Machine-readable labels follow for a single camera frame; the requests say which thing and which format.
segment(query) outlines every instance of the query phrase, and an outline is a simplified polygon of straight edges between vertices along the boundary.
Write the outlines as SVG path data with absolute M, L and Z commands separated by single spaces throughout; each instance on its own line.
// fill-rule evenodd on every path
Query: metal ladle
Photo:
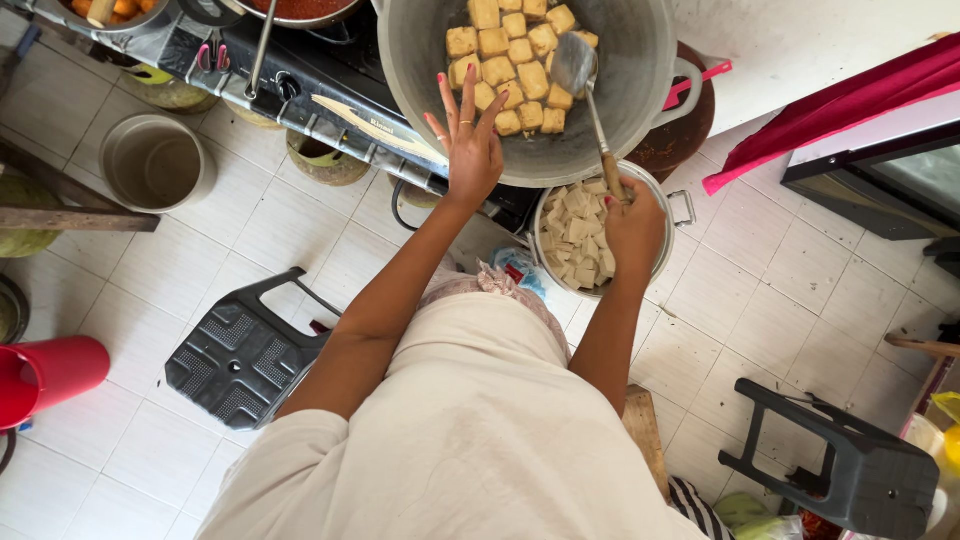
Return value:
M 620 169 L 613 152 L 610 151 L 607 136 L 604 135 L 603 126 L 600 125 L 597 106 L 593 102 L 593 88 L 596 86 L 599 71 L 600 61 L 589 43 L 572 32 L 560 36 L 553 63 L 550 64 L 550 78 L 572 95 L 579 95 L 586 91 L 590 116 L 593 118 L 593 132 L 597 135 L 597 145 L 600 147 L 603 176 L 613 196 L 620 201 L 626 201 L 627 194 L 620 184 Z

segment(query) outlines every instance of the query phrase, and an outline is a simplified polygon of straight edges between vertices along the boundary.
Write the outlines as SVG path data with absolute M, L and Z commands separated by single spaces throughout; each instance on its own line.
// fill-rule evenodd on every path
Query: pink cloth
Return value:
M 713 195 L 787 152 L 958 89 L 960 34 L 953 34 L 790 104 L 734 148 L 723 170 L 704 179 L 704 189 Z

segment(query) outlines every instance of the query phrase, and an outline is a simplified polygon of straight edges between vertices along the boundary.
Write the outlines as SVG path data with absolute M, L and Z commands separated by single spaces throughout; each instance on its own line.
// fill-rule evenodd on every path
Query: woman's right hand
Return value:
M 607 197 L 607 244 L 616 260 L 616 275 L 646 276 L 653 273 L 654 263 L 663 245 L 666 213 L 647 184 L 621 176 L 620 183 L 636 194 L 631 205 L 623 205 L 616 197 Z

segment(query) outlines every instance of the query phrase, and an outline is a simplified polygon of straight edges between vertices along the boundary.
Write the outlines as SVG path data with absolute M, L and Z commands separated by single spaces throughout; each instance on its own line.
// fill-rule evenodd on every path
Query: aluminum pot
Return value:
M 564 0 L 579 23 L 600 36 L 597 109 L 611 150 L 622 159 L 652 128 L 680 118 L 697 105 L 700 70 L 677 58 L 673 12 L 667 0 Z M 444 37 L 469 25 L 466 0 L 390 0 L 380 16 L 380 58 L 390 90 L 407 121 L 441 155 L 444 147 L 423 119 L 445 117 L 437 73 L 446 73 Z M 662 111 L 675 76 L 692 81 L 690 97 Z M 586 103 L 566 117 L 561 135 L 503 138 L 506 168 L 500 182 L 555 187 L 597 176 L 602 170 Z
M 660 246 L 660 253 L 657 255 L 657 262 L 654 264 L 654 273 L 650 277 L 650 283 L 653 283 L 657 280 L 660 274 L 663 273 L 663 269 L 666 268 L 666 263 L 670 260 L 670 254 L 673 252 L 673 239 L 675 236 L 674 228 L 686 227 L 693 225 L 697 222 L 697 215 L 693 210 L 693 200 L 690 198 L 690 193 L 688 191 L 674 191 L 669 195 L 663 193 L 663 188 L 660 187 L 660 184 L 657 183 L 657 180 L 650 175 L 647 171 L 641 169 L 640 167 L 630 163 L 628 161 L 621 161 L 619 163 L 620 174 L 624 176 L 629 176 L 631 178 L 636 178 L 650 187 L 650 191 L 653 192 L 654 197 L 657 198 L 657 203 L 660 204 L 660 207 L 666 213 L 666 228 L 663 233 L 663 244 Z M 598 287 L 593 287 L 591 290 L 577 289 L 574 290 L 573 287 L 566 284 L 564 280 L 561 280 L 557 276 L 556 272 L 553 271 L 553 268 L 550 268 L 549 264 L 546 264 L 546 254 L 543 252 L 543 247 L 540 245 L 540 215 L 543 213 L 543 204 L 546 203 L 546 198 L 550 196 L 550 191 L 552 189 L 545 189 L 543 194 L 540 196 L 540 200 L 537 202 L 537 210 L 534 212 L 533 219 L 533 228 L 527 233 L 527 239 L 532 243 L 531 252 L 534 254 L 534 262 L 537 266 L 543 267 L 546 273 L 550 276 L 554 282 L 557 283 L 560 287 L 566 290 L 569 293 L 575 294 L 581 298 L 590 298 L 597 299 L 602 297 L 607 289 L 610 288 L 612 282 L 606 282 Z M 673 209 L 670 208 L 670 199 L 674 197 L 683 197 L 686 202 L 686 211 L 689 213 L 690 218 L 684 221 L 673 220 Z

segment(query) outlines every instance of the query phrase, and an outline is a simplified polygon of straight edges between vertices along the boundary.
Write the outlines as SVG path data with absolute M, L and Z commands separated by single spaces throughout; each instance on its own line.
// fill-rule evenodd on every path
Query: tofu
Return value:
M 573 12 L 567 5 L 557 6 L 546 14 L 546 21 L 553 28 L 553 33 L 559 36 L 565 32 L 573 30 L 577 20 L 573 18 Z
M 530 44 L 534 47 L 534 52 L 538 58 L 546 58 L 551 51 L 557 48 L 557 35 L 549 24 L 541 24 L 527 33 Z
M 503 93 L 504 90 L 510 90 L 510 97 L 507 98 L 507 103 L 503 104 L 503 110 L 514 110 L 523 103 L 523 90 L 520 89 L 520 85 L 518 85 L 516 81 L 508 81 L 496 88 L 498 94 Z M 520 129 L 522 129 L 523 123 L 520 122 L 519 117 L 516 121 L 519 123 Z
M 502 28 L 491 28 L 480 31 L 480 57 L 489 60 L 502 57 L 510 50 L 510 38 Z
M 458 59 L 475 52 L 477 52 L 477 29 L 464 26 L 446 31 L 447 56 Z
M 570 110 L 573 107 L 573 95 L 554 83 L 550 85 L 550 95 L 546 98 L 546 106 L 553 109 Z
M 514 65 L 527 63 L 535 60 L 534 49 L 530 46 L 530 39 L 521 37 L 510 42 L 510 50 L 507 51 L 507 57 Z
M 564 132 L 566 111 L 562 109 L 547 109 L 543 111 L 543 127 L 540 131 L 545 134 L 559 134 Z
M 500 5 L 497 0 L 467 0 L 467 10 L 477 30 L 500 27 Z
M 516 67 L 516 73 L 520 77 L 520 85 L 523 86 L 523 93 L 528 100 L 537 101 L 546 97 L 550 85 L 546 82 L 546 71 L 543 70 L 542 63 L 538 61 L 522 63 Z
M 482 66 L 483 71 L 483 81 L 487 81 L 490 86 L 500 86 L 507 81 L 512 81 L 516 79 L 516 70 L 514 70 L 514 65 L 510 63 L 510 59 L 507 57 L 496 57 L 488 61 L 483 62 Z
M 520 133 L 520 118 L 513 110 L 503 110 L 493 120 L 493 126 L 500 136 Z
M 520 127 L 524 130 L 535 130 L 543 125 L 543 106 L 532 101 L 520 106 Z
M 486 82 L 481 81 L 476 84 L 473 91 L 473 102 L 477 107 L 477 112 L 487 110 L 487 107 L 496 99 L 496 92 Z
M 503 16 L 503 29 L 507 31 L 510 39 L 524 37 L 527 35 L 527 18 L 523 13 L 511 13 Z
M 523 16 L 530 22 L 546 18 L 546 0 L 523 0 Z
M 464 87 L 464 79 L 467 78 L 467 66 L 470 64 L 479 66 L 480 57 L 476 56 L 476 54 L 472 54 L 470 56 L 463 57 L 450 65 L 450 86 L 453 89 L 459 90 L 460 88 Z M 478 69 L 477 83 L 483 80 L 484 80 L 483 74 L 480 73 L 480 70 Z

